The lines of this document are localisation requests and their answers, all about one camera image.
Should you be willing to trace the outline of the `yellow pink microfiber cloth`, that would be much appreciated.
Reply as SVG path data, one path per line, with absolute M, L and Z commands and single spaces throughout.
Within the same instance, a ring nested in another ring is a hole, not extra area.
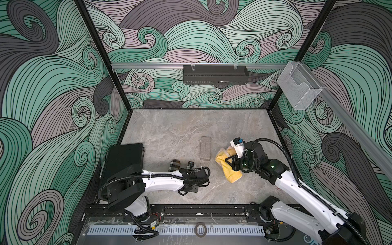
M 231 157 L 231 156 L 236 156 L 236 151 L 233 147 L 228 147 L 227 149 L 221 148 L 215 157 L 215 161 L 218 165 L 222 167 L 223 173 L 225 175 L 225 178 L 230 182 L 234 183 L 238 181 L 242 176 L 241 171 L 234 171 L 230 164 L 226 162 L 226 159 Z

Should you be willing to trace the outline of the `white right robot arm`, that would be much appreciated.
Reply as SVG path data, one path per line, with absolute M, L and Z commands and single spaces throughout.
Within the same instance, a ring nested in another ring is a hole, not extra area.
M 277 142 L 259 138 L 230 143 L 235 154 L 225 162 L 233 171 L 256 173 L 295 199 L 304 211 L 269 196 L 258 205 L 266 223 L 283 222 L 312 237 L 321 245 L 367 245 L 365 221 L 327 201 L 300 180 L 289 153 Z

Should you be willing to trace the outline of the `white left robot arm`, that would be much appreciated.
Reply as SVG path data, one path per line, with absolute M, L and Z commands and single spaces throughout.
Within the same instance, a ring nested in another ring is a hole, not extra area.
M 111 177 L 98 190 L 98 197 L 108 203 L 110 211 L 124 210 L 135 217 L 150 212 L 147 194 L 174 191 L 181 196 L 197 193 L 210 184 L 208 167 L 180 168 L 173 172 L 152 172 L 129 167 Z

